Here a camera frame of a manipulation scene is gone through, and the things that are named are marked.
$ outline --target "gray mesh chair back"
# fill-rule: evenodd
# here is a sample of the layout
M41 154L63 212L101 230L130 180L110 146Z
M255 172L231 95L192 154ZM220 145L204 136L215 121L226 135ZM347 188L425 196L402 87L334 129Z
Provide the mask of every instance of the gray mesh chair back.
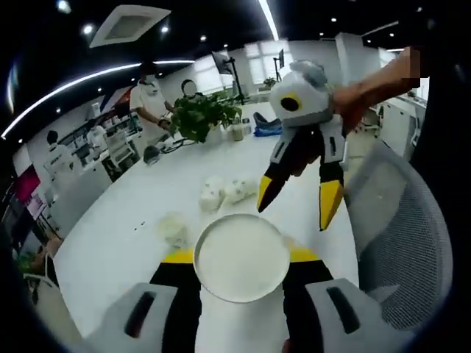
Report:
M421 176L377 140L345 191L360 289L383 320L416 332L444 301L453 261L441 210Z

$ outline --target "white table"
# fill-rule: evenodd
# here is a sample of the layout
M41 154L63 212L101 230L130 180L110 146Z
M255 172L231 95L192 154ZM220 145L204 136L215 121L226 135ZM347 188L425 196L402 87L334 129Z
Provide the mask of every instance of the white table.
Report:
M140 160L107 189L54 258L65 303L84 337L98 327L112 302L134 284L152 278L168 251L155 231L155 224L167 212L186 216L191 241L221 215L258 214L253 197L236 207L224 206L217 215L203 215L197 203L199 192L211 175L232 179L250 173L260 178L277 139L246 136L219 147L182 147L151 166ZM358 285L355 244L343 202L329 229L319 232L318 173L319 165L314 163L301 177L292 177L262 216L285 235L316 248L335 278ZM203 303L207 300L202 294Z

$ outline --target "vase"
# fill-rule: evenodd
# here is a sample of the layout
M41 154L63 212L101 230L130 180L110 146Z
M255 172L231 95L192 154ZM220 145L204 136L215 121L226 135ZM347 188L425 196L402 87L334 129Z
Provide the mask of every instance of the vase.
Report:
M208 134L206 135L205 144L207 145L216 145L222 142L222 130L221 124L217 124L214 127L209 129Z

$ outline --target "green leaves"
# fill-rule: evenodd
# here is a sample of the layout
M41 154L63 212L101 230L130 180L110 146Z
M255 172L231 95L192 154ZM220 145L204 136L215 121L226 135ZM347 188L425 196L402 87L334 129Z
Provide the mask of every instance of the green leaves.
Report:
M227 93L222 91L211 96L177 99L170 133L173 135L178 130L184 138L205 142L211 126L220 123L227 128L235 117L242 116L242 109L225 97Z

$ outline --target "ceiling vent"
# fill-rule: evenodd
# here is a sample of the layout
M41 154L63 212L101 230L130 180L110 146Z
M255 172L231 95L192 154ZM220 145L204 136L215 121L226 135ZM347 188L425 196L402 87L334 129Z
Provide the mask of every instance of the ceiling vent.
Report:
M134 42L170 12L155 7L119 5L96 31L90 48Z

